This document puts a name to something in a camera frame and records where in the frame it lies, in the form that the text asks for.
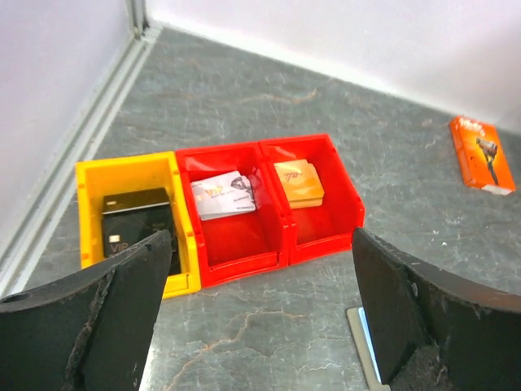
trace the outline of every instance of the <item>card stack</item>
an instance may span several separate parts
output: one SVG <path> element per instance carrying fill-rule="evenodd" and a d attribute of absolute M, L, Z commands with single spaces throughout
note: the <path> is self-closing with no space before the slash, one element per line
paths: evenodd
<path fill-rule="evenodd" d="M 306 159 L 275 163 L 292 209 L 311 208 L 322 205 L 324 189 L 315 166 Z"/>
<path fill-rule="evenodd" d="M 239 171 L 191 183 L 201 221 L 256 210 L 252 185 Z"/>
<path fill-rule="evenodd" d="M 103 197 L 103 255 L 110 257 L 157 231 L 172 235 L 172 263 L 169 275 L 181 273 L 177 235 L 170 199 L 164 188 L 132 191 Z"/>

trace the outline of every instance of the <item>orange box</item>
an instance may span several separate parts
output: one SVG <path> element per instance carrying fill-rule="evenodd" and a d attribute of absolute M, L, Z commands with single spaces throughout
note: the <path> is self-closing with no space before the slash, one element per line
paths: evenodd
<path fill-rule="evenodd" d="M 515 191 L 495 126 L 457 116 L 450 121 L 450 129 L 467 186 L 502 196 Z"/>

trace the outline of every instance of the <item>screw hole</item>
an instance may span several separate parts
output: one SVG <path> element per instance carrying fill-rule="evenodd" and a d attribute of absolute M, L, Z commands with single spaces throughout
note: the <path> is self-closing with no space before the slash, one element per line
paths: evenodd
<path fill-rule="evenodd" d="M 28 293 L 20 293 L 18 295 L 13 295 L 6 297 L 4 300 L 2 300 L 2 303 L 14 303 L 16 301 L 22 301 L 29 297 Z"/>

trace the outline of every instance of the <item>orange card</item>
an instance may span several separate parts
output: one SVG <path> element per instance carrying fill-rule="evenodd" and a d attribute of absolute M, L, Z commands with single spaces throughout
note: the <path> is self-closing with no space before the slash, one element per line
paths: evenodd
<path fill-rule="evenodd" d="M 290 203 L 321 199 L 324 196 L 317 170 L 307 160 L 276 163 L 275 169 Z"/>
<path fill-rule="evenodd" d="M 494 194 L 515 191 L 496 127 L 464 116 L 450 121 L 463 182 Z"/>

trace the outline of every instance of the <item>red plastic bin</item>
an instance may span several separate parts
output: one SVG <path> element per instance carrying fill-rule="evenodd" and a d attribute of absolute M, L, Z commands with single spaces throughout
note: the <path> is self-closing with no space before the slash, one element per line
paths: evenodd
<path fill-rule="evenodd" d="M 351 249 L 352 233 L 363 226 L 365 208 L 328 134 L 260 141 L 266 166 L 287 224 L 295 227 L 290 265 Z M 307 159 L 314 164 L 324 188 L 322 206 L 291 209 L 274 163 Z"/>
<path fill-rule="evenodd" d="M 176 151 L 186 205 L 198 246 L 204 288 L 288 266 L 282 206 L 258 143 Z M 202 222 L 190 183 L 238 170 L 252 184 L 256 211 Z"/>

